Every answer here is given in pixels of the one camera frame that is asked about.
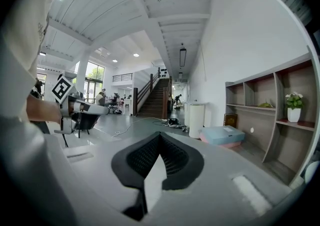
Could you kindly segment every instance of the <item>wooden staircase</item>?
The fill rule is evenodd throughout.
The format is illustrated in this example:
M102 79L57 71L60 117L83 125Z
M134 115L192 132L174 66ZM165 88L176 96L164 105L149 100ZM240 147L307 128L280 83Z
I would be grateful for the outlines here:
M149 97L146 99L142 105L138 116L139 117L149 117L149 118L158 118L162 119L163 115L163 97L164 97L164 88L167 88L169 85L170 79L159 79L158 83L150 93Z

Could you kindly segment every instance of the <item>ceiling light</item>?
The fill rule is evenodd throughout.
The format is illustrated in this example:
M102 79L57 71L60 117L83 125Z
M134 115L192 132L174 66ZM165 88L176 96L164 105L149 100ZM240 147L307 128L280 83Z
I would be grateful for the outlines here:
M185 48L180 49L180 67L185 66L186 57L187 57L187 49L185 49Z

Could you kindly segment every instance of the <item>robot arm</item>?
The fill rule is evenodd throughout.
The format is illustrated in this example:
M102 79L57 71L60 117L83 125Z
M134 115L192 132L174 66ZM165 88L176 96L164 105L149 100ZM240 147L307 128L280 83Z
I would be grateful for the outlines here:
M55 130L55 133L70 135L74 132L80 124L81 114L90 115L106 115L109 112L107 107L95 105L85 102L80 99L80 92L77 91L75 86L68 81L65 76L59 78L57 84L52 89L52 95L60 104L60 111L62 115L60 130Z

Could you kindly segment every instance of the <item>white shirt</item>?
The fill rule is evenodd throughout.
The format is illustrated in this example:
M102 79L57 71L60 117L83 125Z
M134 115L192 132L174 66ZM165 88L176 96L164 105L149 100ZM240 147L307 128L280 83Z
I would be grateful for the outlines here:
M98 95L95 97L95 104L100 105L99 101L100 101L100 99L102 99L102 98L103 98L103 96L102 96L101 94L98 94Z
M37 77L38 54L45 37L47 17L53 0L17 0L8 13L1 35L13 56L34 78ZM21 118L28 120L27 103Z

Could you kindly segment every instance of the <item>tree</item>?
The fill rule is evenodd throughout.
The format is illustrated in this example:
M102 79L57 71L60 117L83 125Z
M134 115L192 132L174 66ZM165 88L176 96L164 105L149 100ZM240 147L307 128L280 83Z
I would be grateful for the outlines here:
M91 73L88 74L88 78L90 79L95 79L95 80L102 80L102 78L104 77L104 71L105 69L102 67L96 67L92 70Z

